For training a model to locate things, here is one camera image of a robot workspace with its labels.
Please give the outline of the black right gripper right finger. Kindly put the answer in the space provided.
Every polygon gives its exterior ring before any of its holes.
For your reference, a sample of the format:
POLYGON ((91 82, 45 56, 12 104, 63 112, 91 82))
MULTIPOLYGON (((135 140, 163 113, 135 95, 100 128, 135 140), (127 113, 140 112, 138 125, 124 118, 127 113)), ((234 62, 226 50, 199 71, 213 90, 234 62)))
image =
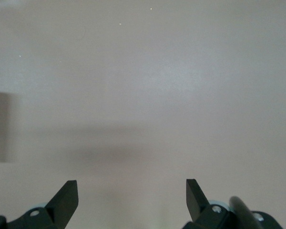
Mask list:
POLYGON ((183 229, 225 229, 228 210, 218 204, 210 204, 195 179, 186 180, 186 205, 191 216, 183 229))

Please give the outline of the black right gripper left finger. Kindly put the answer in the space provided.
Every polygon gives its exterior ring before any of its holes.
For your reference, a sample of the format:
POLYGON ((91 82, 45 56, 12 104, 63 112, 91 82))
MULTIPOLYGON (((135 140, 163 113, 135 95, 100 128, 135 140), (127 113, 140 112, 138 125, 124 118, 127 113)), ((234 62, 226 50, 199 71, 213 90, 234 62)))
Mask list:
POLYGON ((78 207, 76 180, 67 181, 44 207, 33 208, 7 223, 8 229, 64 229, 78 207))

